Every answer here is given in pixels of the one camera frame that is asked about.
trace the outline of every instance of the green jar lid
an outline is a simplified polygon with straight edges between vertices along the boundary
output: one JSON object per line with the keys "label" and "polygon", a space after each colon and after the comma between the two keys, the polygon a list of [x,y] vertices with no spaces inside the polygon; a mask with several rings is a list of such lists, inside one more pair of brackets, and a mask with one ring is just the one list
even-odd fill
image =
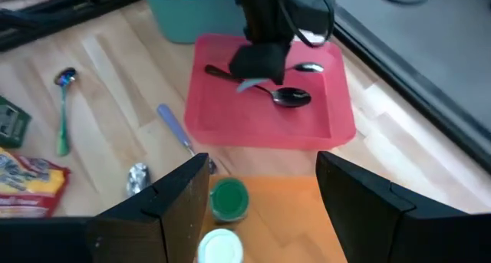
{"label": "green jar lid", "polygon": [[210,193],[210,204],[215,219],[224,222],[238,221],[246,216],[249,194],[238,179],[221,179]]}

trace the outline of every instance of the spoon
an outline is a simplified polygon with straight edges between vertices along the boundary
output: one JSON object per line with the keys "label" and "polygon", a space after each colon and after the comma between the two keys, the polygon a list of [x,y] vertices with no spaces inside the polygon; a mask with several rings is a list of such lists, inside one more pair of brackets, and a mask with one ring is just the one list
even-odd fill
{"label": "spoon", "polygon": [[[205,66],[205,72],[207,74],[221,77],[228,81],[242,83],[243,79],[233,77],[230,73],[223,71],[211,64]],[[264,87],[254,85],[253,87],[260,89],[269,95],[271,95],[273,102],[279,106],[283,107],[301,107],[307,105],[312,100],[310,94],[305,90],[300,90],[295,87],[282,87],[278,90],[268,90]]]}
{"label": "spoon", "polygon": [[324,67],[314,62],[304,62],[304,63],[298,63],[293,67],[287,68],[286,70],[287,71],[295,70],[301,72],[323,72]]}
{"label": "spoon", "polygon": [[77,71],[68,67],[62,70],[55,78],[54,84],[61,88],[61,120],[60,130],[58,131],[58,142],[56,153],[59,156],[66,156],[70,152],[70,144],[68,142],[68,129],[67,129],[67,114],[66,114],[66,101],[67,90],[71,82],[76,80]]}

